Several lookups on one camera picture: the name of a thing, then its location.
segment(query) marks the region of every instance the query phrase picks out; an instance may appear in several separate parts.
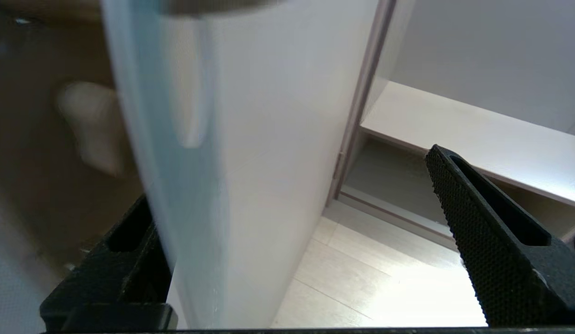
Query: textured gripper pad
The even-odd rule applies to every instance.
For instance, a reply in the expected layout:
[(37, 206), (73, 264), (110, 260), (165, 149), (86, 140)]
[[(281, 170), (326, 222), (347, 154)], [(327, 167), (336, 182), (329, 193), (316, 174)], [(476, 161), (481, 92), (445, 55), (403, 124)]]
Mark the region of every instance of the textured gripper pad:
[(425, 160), (489, 326), (575, 323), (575, 254), (454, 152)]

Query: wooden floor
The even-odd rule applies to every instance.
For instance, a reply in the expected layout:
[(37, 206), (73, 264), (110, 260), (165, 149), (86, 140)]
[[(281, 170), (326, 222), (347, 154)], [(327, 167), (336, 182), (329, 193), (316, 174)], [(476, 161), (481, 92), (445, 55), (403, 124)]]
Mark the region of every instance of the wooden floor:
[[(273, 327), (486, 326), (458, 253), (336, 203), (321, 218)], [(359, 233), (374, 237), (364, 226), (376, 224), (383, 236)]]

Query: cabinet door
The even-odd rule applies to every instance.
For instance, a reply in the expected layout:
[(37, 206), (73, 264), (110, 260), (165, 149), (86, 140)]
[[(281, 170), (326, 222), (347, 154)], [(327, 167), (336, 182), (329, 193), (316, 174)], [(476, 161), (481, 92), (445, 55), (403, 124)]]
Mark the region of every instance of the cabinet door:
[(206, 121), (187, 144), (178, 122), (194, 118), (178, 108), (195, 101), (175, 95), (186, 68), (167, 54), (171, 36), (187, 39), (151, 0), (103, 2), (135, 158), (192, 328), (270, 325), (323, 209), (376, 6), (273, 1), (201, 16), (199, 46), (185, 52), (205, 59)]

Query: beige object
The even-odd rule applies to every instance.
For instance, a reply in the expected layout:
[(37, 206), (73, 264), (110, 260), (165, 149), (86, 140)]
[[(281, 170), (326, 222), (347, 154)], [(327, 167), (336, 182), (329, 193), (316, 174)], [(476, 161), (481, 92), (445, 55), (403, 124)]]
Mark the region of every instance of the beige object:
[(95, 83), (75, 82), (58, 93), (57, 104), (86, 164), (114, 177), (135, 172), (116, 91)]

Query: white wall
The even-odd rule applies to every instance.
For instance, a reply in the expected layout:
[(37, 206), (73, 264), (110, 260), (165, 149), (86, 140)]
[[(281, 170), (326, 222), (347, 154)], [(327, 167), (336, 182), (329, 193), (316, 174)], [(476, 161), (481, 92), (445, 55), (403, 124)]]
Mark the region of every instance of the white wall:
[(575, 0), (417, 0), (391, 80), (575, 134)]
[(215, 108), (198, 148), (174, 134), (165, 72), (175, 68), (161, 61), (152, 2), (104, 4), (189, 324), (269, 326), (323, 209), (376, 0), (291, 0), (211, 18)]

